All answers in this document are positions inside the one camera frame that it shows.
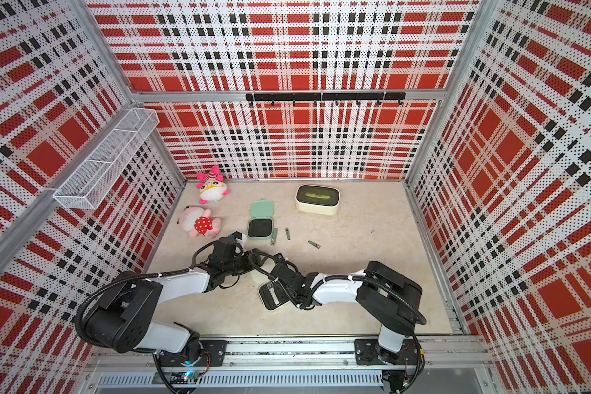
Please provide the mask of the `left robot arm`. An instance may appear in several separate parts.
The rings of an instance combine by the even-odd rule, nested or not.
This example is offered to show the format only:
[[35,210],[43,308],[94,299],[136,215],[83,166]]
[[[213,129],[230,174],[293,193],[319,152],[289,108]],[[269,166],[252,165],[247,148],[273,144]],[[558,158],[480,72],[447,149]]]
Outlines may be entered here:
[[264,261],[245,251],[244,237],[234,233],[198,249],[188,268],[155,274],[122,272],[78,307],[75,330],[82,341],[117,353],[183,353],[194,341],[194,333],[179,324],[154,320],[157,307],[211,292],[228,277],[242,277],[262,268]]

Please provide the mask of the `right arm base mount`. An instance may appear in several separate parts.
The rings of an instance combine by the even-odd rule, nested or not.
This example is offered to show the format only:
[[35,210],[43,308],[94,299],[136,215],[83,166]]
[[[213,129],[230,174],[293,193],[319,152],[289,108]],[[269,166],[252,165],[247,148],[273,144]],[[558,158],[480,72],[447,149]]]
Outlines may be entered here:
[[405,338],[400,351],[393,353],[382,348],[376,339],[354,340],[356,364],[361,366],[372,365],[417,365],[419,351],[415,342]]

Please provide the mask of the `cream case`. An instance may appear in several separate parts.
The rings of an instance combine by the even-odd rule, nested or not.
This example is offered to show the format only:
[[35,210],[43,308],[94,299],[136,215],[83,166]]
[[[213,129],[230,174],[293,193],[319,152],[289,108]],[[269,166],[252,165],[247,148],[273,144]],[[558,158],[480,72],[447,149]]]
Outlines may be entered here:
[[291,303],[287,293],[259,271],[252,271],[251,277],[258,285],[259,298],[267,311],[274,312]]

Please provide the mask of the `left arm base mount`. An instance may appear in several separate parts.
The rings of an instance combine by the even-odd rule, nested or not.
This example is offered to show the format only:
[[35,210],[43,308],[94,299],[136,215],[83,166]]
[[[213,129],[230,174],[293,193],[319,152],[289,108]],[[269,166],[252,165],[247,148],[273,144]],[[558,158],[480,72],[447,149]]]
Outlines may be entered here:
[[180,353],[161,351],[159,361],[164,368],[220,367],[226,353],[227,341],[198,340],[188,344]]

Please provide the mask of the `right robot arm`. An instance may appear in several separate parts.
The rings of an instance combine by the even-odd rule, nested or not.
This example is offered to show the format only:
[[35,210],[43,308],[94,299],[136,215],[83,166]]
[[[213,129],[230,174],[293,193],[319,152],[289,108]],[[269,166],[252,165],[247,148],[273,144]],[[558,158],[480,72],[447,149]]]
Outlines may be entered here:
[[351,274],[301,273],[295,264],[280,261],[259,288],[264,308],[274,311],[291,304],[299,310],[334,303],[360,305],[381,324],[379,348],[398,354],[427,319],[420,313],[422,287],[378,261]]

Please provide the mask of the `green nail clipper case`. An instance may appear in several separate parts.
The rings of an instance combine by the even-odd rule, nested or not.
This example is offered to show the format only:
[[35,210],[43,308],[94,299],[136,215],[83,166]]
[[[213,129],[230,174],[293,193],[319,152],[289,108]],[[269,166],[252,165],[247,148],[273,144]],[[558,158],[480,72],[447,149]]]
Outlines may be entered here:
[[251,240],[267,240],[274,232],[274,205],[272,200],[257,200],[251,204],[251,218],[247,236]]

